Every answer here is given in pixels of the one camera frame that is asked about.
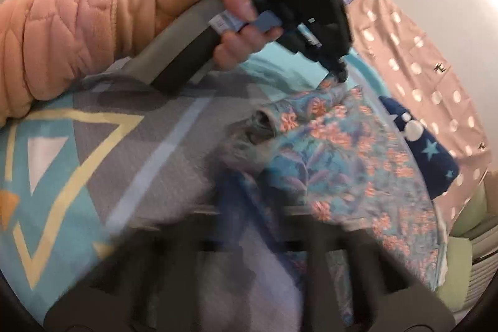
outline fingernail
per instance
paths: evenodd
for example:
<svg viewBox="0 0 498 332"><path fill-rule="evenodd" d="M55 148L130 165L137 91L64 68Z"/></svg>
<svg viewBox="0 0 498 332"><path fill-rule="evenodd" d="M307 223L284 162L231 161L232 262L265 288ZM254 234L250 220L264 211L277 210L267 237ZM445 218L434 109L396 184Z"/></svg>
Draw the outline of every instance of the fingernail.
<svg viewBox="0 0 498 332"><path fill-rule="evenodd" d="M273 35L273 41L277 41L280 37L283 36L283 29L281 27L275 30L275 34Z"/></svg>
<svg viewBox="0 0 498 332"><path fill-rule="evenodd" d="M253 22L257 18L257 13L251 2L244 2L238 8L241 17L248 22Z"/></svg>

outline label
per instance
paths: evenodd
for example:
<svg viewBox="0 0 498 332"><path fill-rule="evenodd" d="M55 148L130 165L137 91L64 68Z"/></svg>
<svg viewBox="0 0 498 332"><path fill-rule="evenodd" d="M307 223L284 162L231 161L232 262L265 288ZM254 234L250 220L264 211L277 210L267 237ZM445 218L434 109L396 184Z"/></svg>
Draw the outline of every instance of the label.
<svg viewBox="0 0 498 332"><path fill-rule="evenodd" d="M256 28L260 32L266 33L273 27L282 26L282 20L280 20L272 11L266 10L265 12L261 13L257 17L256 21L252 24L256 26ZM215 29L216 33L222 35L227 30L238 32L242 27L246 25L246 23L235 17L232 13L228 12L228 10L225 10L213 17L209 21L209 25Z"/></svg>
<svg viewBox="0 0 498 332"><path fill-rule="evenodd" d="M297 29L301 32L301 34L308 40L308 43L311 45L316 45L316 47L322 47L322 43L318 40L315 35L302 23L297 26Z"/></svg>

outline pink jacket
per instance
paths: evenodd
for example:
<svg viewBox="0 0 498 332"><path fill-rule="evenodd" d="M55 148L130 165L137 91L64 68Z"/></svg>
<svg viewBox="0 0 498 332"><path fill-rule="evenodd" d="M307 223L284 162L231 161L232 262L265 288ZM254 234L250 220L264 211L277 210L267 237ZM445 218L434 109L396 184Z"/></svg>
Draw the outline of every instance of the pink jacket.
<svg viewBox="0 0 498 332"><path fill-rule="evenodd" d="M156 0L6 0L0 5L0 126L34 100L133 56L162 29Z"/></svg>

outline dark blue fabric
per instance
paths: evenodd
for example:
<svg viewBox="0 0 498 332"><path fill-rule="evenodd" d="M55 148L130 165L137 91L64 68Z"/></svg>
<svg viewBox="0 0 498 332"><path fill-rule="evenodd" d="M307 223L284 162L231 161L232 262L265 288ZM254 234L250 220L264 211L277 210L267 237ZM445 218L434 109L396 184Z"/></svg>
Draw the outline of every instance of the dark blue fabric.
<svg viewBox="0 0 498 332"><path fill-rule="evenodd" d="M379 99L389 114L396 115L393 118L394 124L402 133L410 121L416 121L412 113L398 101L385 96L380 96ZM410 115L408 120L406 120L408 116L403 118L405 113ZM460 169L456 161L426 128L423 128L419 139L415 141L407 139L406 142L424 177L429 197L435 199L442 195L459 174Z"/></svg>
<svg viewBox="0 0 498 332"><path fill-rule="evenodd" d="M221 214L217 239L226 248L238 246L247 224L253 223L267 248L299 284L301 274L288 255L282 253L280 245L280 218L290 198L286 192L270 187L269 177L267 171L257 179L238 171L223 171L216 181Z"/></svg>

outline white triangle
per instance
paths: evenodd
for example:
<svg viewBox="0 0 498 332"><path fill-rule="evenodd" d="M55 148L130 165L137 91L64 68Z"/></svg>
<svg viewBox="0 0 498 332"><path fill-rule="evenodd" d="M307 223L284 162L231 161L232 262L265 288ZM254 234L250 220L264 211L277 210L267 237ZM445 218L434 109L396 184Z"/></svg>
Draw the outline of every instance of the white triangle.
<svg viewBox="0 0 498 332"><path fill-rule="evenodd" d="M29 188L31 195L69 137L28 138Z"/></svg>

